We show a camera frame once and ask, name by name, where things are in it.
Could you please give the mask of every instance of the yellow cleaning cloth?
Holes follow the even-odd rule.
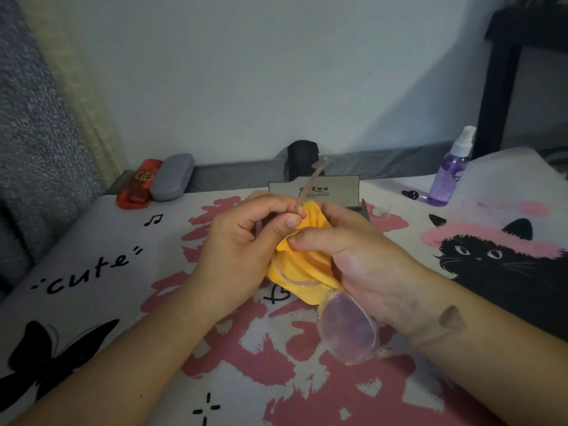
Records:
[[[303,204],[303,208],[307,217],[302,220],[302,223],[290,236],[306,227],[332,228],[316,202],[308,201]],[[310,305],[319,305],[325,294],[332,288],[341,289],[343,287],[333,276],[332,259],[329,254],[321,251],[294,251],[288,244],[288,238],[276,247],[274,262],[278,269],[274,266],[274,263],[271,263],[266,273],[268,279],[294,293]],[[302,287],[302,285],[287,281],[282,274],[300,284],[309,281],[316,281],[317,284]]]

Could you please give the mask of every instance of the hand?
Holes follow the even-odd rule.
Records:
[[[254,193],[213,220],[189,284],[215,322],[258,289],[276,246],[306,217],[302,208],[294,213],[296,200],[292,196]],[[272,213],[279,215],[255,237],[256,222]]]
[[[363,216],[329,203],[322,212],[334,228],[303,229],[289,238],[290,245],[331,254],[342,284],[363,309],[381,322],[403,326],[412,315],[410,285],[429,270]]]

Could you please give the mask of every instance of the music note print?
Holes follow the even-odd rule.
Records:
[[[158,223],[162,220],[162,217],[163,217],[163,216],[164,216],[163,214],[152,215],[152,218],[150,218],[150,221],[149,221],[149,222],[145,222],[145,223],[144,223],[144,226],[145,226],[145,227],[148,227],[154,218],[156,219],[156,221],[154,221],[154,224],[158,224]]]

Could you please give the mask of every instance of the spray bottle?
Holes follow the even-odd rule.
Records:
[[[450,201],[469,161],[475,130],[476,128],[471,125],[464,128],[461,136],[451,147],[450,152],[444,156],[444,161],[428,193],[427,201],[432,206],[446,206]]]

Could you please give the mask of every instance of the cat eye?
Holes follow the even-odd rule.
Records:
[[[501,251],[499,251],[498,249],[492,249],[491,251],[489,251],[487,253],[487,256],[491,257],[491,258],[502,258],[503,253]]]
[[[468,250],[466,250],[463,246],[461,245],[456,245],[456,251],[458,251],[461,255],[463,256],[469,256],[471,255],[471,252],[469,252]]]

